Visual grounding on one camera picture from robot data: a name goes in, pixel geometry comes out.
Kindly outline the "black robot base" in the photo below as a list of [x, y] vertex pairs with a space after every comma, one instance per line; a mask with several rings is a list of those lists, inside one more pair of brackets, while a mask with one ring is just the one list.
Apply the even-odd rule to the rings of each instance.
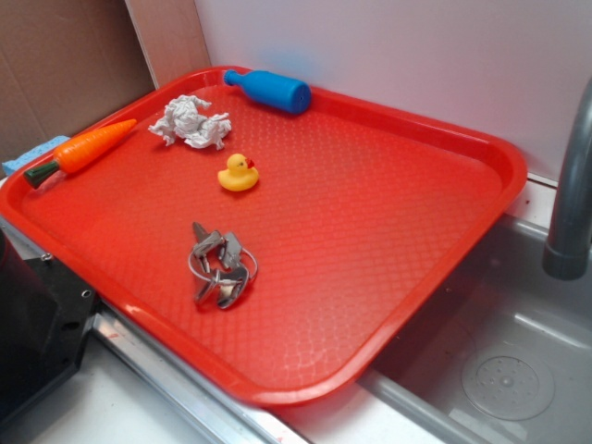
[[1, 427], [75, 375], [98, 303], [56, 258], [22, 258], [1, 235]]

